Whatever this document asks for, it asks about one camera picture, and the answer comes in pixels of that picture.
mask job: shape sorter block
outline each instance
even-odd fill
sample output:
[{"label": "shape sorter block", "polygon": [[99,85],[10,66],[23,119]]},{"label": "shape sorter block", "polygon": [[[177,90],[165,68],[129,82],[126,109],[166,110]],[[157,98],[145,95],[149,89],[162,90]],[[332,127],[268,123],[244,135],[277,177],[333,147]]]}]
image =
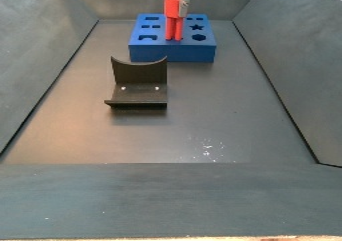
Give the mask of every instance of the shape sorter block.
[{"label": "shape sorter block", "polygon": [[205,14],[185,18],[182,41],[166,40],[164,14],[139,14],[129,43],[133,62],[153,62],[168,56],[176,62],[214,62],[217,41]]}]

